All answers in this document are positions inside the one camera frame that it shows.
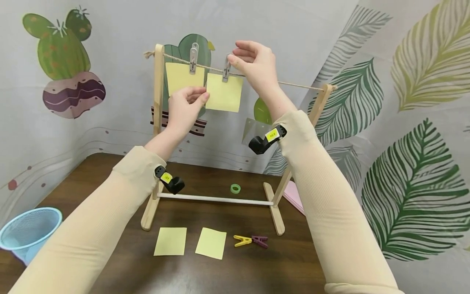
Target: metal clothespin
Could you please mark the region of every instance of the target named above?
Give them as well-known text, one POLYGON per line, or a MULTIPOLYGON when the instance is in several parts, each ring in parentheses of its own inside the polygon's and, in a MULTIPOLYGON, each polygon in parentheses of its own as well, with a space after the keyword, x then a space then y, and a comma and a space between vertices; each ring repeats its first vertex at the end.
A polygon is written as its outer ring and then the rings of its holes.
POLYGON ((235 235, 234 238, 237 239, 237 240, 241 240, 241 242, 238 242, 237 244, 235 244, 235 247, 239 247, 239 246, 242 246, 242 245, 248 245, 249 243, 251 243, 251 238, 248 238, 248 237, 235 235))
POLYGON ((230 74, 230 62, 228 62, 228 55, 225 57, 225 68, 224 72, 222 74, 222 82, 227 83, 228 82, 228 75, 230 74))
POLYGON ((267 237, 264 237, 264 236, 252 236, 251 237, 253 243, 256 243, 258 245, 260 245, 261 247, 263 248, 266 248, 267 249, 267 244, 263 241, 267 241, 267 237))
POLYGON ((197 53, 199 52, 199 44, 193 43, 189 50, 189 73, 196 74, 197 53))

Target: mesh trash bin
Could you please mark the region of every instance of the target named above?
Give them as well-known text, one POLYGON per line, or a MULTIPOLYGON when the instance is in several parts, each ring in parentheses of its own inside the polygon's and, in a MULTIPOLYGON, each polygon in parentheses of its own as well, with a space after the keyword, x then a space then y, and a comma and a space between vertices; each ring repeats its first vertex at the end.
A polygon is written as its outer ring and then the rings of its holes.
POLYGON ((26 266, 62 223, 62 213, 52 207, 27 211, 0 230, 0 247, 13 252, 26 266))

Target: brown tabletop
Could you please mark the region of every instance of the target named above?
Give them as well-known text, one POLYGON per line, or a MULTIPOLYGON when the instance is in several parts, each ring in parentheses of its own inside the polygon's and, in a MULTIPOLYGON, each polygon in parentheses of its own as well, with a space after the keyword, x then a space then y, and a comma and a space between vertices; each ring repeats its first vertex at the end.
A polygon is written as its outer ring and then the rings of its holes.
MULTIPOLYGON (((80 164, 39 206, 60 209, 67 217, 109 175, 121 156, 95 154, 80 164)), ((280 177, 169 163, 184 179, 183 194, 266 200, 263 182, 277 187, 280 177), (230 192, 237 183, 242 190, 230 192)), ((140 226, 147 201, 128 223, 91 293, 324 293, 325 278, 305 217, 284 198, 279 204, 286 232, 277 236, 267 207, 163 199, 150 231, 140 226), (153 256, 160 227, 187 227, 184 256, 153 256), (227 232, 223 260, 195 254, 203 227, 227 232), (234 247, 233 235, 267 236, 234 247)), ((7 293, 24 270, 11 253, 0 250, 0 293, 7 293)))

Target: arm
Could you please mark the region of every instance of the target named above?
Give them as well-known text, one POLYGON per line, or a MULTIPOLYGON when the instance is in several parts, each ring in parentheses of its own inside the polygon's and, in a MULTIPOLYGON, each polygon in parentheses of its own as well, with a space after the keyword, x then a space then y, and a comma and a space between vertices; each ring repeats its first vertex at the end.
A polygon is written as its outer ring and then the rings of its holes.
POLYGON ((275 57, 256 42, 238 41, 230 63, 246 75, 287 134, 282 154, 292 167, 329 294, 400 294, 349 183, 318 140, 307 115, 277 83, 275 57))
POLYGON ((145 147, 134 147, 108 179, 63 222, 17 280, 10 294, 88 293, 125 226, 158 179, 173 150, 197 118, 208 94, 185 88, 170 98, 168 127, 145 147))

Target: white rod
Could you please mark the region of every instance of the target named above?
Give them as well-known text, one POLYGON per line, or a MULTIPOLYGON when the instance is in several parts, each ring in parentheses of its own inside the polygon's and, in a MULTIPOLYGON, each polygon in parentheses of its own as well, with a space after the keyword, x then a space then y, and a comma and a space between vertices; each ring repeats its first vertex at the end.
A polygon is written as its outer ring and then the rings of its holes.
POLYGON ((173 194, 170 194, 170 193, 159 193, 158 196, 161 197, 161 198, 173 198, 173 199, 215 201, 215 202, 228 202, 228 203, 241 203, 241 204, 254 204, 254 205, 267 205, 267 206, 274 205, 274 203, 272 201, 207 197, 207 196, 197 196, 197 195, 183 195, 183 194, 173 195, 173 194))

